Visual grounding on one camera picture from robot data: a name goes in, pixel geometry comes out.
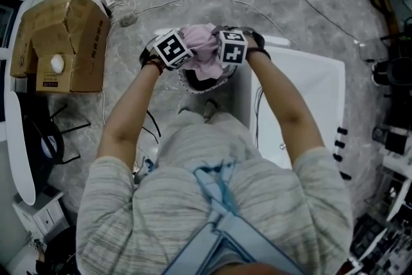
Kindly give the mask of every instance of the marble floor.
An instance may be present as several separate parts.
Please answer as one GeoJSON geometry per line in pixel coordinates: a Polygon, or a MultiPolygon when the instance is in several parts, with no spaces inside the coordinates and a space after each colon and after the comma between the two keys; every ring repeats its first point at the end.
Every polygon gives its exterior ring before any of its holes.
{"type": "MultiPolygon", "coordinates": [[[[112,21],[132,11],[167,1],[170,0],[129,0],[124,6],[114,7],[112,21]]],[[[353,177],[353,180],[348,182],[348,187],[353,215],[358,217],[366,209],[364,199],[372,194],[377,181],[375,169],[380,164],[380,158],[377,146],[371,141],[371,132],[375,124],[384,118],[387,108],[383,99],[384,90],[375,87],[371,82],[371,69],[360,60],[359,50],[353,39],[321,17],[304,0],[240,1],[249,3],[268,15],[295,41],[292,48],[345,63],[344,126],[348,128],[349,135],[345,140],[346,148],[342,152],[344,160],[339,167],[353,177]]],[[[384,18],[370,5],[369,0],[309,1],[331,20],[366,43],[366,47],[362,49],[362,57],[386,57],[386,50],[377,42],[378,37],[386,31],[384,18]]],[[[109,36],[106,54],[106,116],[139,72],[138,56],[156,29],[209,22],[251,26],[261,33],[280,35],[279,30],[253,8],[229,0],[182,0],[142,12],[138,15],[137,22],[126,28],[116,24],[109,36]]],[[[214,97],[223,103],[223,107],[229,110],[232,88],[235,86],[227,85],[214,94],[214,97]]],[[[82,116],[91,121],[90,128],[66,136],[66,156],[74,155],[78,151],[82,158],[67,165],[55,166],[49,180],[51,185],[64,191],[64,204],[73,214],[79,208],[88,170],[97,151],[103,127],[103,101],[103,93],[50,97],[51,110],[57,109],[64,102],[70,105],[70,110],[57,120],[60,127],[81,123],[84,121],[82,116]]],[[[176,73],[167,72],[156,85],[149,109],[160,130],[164,130],[178,108],[188,102],[194,103],[195,100],[183,90],[176,73]]],[[[155,131],[149,118],[146,118],[145,127],[155,131]]],[[[155,156],[157,145],[153,137],[146,132],[142,133],[138,145],[150,157],[155,156]]]]}

